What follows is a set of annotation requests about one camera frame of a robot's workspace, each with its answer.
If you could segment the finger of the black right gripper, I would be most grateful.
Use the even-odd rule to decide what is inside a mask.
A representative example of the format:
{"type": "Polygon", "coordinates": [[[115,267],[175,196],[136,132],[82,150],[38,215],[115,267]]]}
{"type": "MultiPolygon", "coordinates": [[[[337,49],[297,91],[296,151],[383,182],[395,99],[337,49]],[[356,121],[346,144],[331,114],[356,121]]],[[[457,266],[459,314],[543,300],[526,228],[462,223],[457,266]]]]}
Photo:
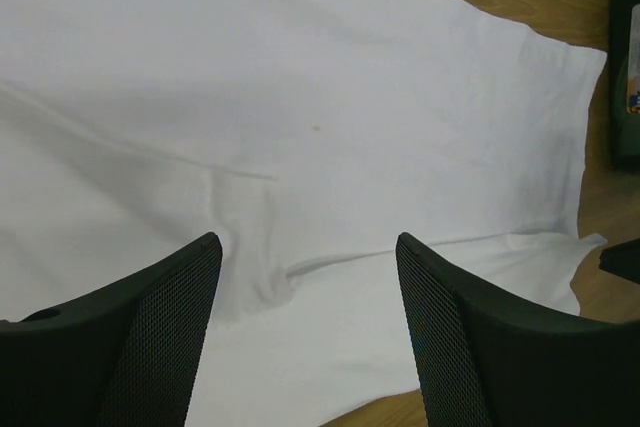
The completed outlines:
{"type": "Polygon", "coordinates": [[[633,240],[605,248],[599,268],[620,278],[640,276],[640,241],[633,240]]]}

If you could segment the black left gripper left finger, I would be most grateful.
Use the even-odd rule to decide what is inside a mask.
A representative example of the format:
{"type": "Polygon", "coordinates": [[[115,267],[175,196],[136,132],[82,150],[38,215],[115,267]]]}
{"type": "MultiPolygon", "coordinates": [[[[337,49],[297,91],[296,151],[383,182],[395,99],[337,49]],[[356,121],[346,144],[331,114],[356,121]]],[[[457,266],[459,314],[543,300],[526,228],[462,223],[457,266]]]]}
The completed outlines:
{"type": "Polygon", "coordinates": [[[2,425],[184,425],[221,263],[207,233],[105,287],[2,321],[2,425]]]}

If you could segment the white t shirt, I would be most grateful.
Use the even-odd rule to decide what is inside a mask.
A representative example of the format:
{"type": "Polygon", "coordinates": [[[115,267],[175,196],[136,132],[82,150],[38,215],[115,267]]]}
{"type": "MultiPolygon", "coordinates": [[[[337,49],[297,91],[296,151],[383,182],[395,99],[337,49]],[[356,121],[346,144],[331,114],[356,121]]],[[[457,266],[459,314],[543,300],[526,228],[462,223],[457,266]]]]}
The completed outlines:
{"type": "Polygon", "coordinates": [[[1,314],[212,231],[190,425],[319,426],[413,391],[403,232],[578,312],[605,60],[463,0],[1,0],[1,314]]]}

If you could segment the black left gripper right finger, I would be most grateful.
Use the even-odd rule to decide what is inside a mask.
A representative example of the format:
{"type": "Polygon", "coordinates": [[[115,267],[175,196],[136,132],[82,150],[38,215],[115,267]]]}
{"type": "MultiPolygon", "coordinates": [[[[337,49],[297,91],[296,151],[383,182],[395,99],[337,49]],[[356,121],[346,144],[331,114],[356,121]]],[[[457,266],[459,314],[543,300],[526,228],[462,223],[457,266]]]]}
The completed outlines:
{"type": "Polygon", "coordinates": [[[396,262],[430,425],[638,424],[637,322],[528,301],[406,233],[396,262]]]}

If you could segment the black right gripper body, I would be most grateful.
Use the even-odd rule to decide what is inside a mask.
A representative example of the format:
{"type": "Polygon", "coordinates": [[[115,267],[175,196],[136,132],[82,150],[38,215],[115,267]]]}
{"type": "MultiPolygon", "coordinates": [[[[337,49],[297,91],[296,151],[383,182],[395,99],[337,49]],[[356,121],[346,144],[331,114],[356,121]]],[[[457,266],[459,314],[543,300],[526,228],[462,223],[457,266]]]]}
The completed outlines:
{"type": "Polygon", "coordinates": [[[609,81],[611,160],[618,170],[637,170],[639,0],[609,2],[609,81]]]}

